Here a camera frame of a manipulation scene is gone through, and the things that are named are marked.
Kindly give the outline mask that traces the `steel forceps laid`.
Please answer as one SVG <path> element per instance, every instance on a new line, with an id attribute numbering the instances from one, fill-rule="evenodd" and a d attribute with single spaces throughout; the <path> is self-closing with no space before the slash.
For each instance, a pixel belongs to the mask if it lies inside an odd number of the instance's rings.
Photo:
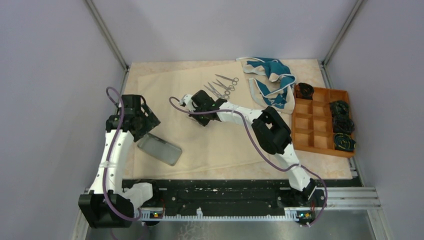
<path id="1" fill-rule="evenodd" d="M 209 88 L 211 88 L 211 89 L 215 90 L 217 93 L 219 93 L 219 94 L 221 95 L 221 96 L 220 96 L 220 98 L 225 99 L 225 100 L 229 100 L 229 99 L 230 99 L 231 91 L 227 91 L 227 90 L 223 89 L 222 87 L 218 86 L 218 87 L 222 88 L 222 92 L 220 92 L 220 91 L 219 91 L 217 88 L 215 88 L 215 87 L 214 87 L 214 85 L 213 85 L 213 84 L 211 84 L 210 82 L 208 82 L 207 84 L 208 84 L 208 86 L 207 86 L 207 87 L 209 87 Z"/>
<path id="2" fill-rule="evenodd" d="M 211 92 L 214 96 L 216 96 L 217 98 L 220 98 L 221 97 L 221 95 L 218 93 L 218 92 L 216 92 L 215 90 L 213 90 L 213 89 L 211 89 L 211 88 L 209 88 L 209 87 L 207 87 L 206 85 L 204 85 L 204 87 L 209 91 L 209 92 Z"/>

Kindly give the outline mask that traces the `steel surgical forceps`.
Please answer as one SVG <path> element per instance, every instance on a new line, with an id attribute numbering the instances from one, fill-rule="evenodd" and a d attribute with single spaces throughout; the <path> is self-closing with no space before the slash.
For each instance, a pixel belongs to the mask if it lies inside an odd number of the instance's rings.
<path id="1" fill-rule="evenodd" d="M 235 87 L 230 84 L 230 85 L 225 85 L 224 83 L 222 83 L 219 80 L 213 81 L 213 83 L 223 89 L 225 89 L 226 91 L 235 91 Z"/>

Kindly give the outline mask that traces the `metal instrument tray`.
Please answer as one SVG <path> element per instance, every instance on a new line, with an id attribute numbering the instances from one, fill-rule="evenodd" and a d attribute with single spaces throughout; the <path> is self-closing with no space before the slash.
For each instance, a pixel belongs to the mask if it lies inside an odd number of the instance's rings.
<path id="1" fill-rule="evenodd" d="M 137 143 L 137 147 L 149 156 L 169 165 L 175 166 L 183 150 L 156 135 L 147 133 Z"/>

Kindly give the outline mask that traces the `beige cloth drape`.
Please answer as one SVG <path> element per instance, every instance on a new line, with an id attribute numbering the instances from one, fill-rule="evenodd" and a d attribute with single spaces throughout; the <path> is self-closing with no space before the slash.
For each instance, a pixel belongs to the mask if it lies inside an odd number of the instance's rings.
<path id="1" fill-rule="evenodd" d="M 129 71 L 124 92 L 144 96 L 148 106 L 159 118 L 160 125 L 152 130 L 158 136 L 182 149 L 174 166 L 167 165 L 141 151 L 133 144 L 128 153 L 126 179 L 246 179 L 247 168 L 261 164 L 262 157 L 252 145 L 242 125 L 211 121 L 201 126 L 187 114 L 175 109 L 171 96 L 182 98 L 207 90 L 215 76 L 239 78 L 229 101 L 255 109 L 248 80 L 239 61 L 176 61 L 134 62 Z"/>

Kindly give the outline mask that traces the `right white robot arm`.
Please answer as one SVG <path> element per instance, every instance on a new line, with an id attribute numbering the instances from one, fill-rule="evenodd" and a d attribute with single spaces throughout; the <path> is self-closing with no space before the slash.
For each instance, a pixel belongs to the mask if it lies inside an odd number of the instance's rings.
<path id="1" fill-rule="evenodd" d="M 204 90 L 186 94 L 178 103 L 189 117 L 204 127 L 211 121 L 243 126 L 259 155 L 263 157 L 266 152 L 274 156 L 279 165 L 272 163 L 271 166 L 287 173 L 294 202 L 307 206 L 313 200 L 317 186 L 295 153 L 291 129 L 273 107 L 246 108 L 223 98 L 214 100 Z"/>

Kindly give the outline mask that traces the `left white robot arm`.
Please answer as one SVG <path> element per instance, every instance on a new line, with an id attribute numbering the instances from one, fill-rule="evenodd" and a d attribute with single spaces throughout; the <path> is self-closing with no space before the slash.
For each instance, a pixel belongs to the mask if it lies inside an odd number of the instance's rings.
<path id="1" fill-rule="evenodd" d="M 105 144 L 95 179 L 78 206 L 94 229 L 128 228 L 140 218 L 141 206 L 160 202 L 159 191 L 148 182 L 123 188 L 123 175 L 131 145 L 160 124 L 142 95 L 124 94 L 115 101 L 118 113 L 105 122 Z"/>

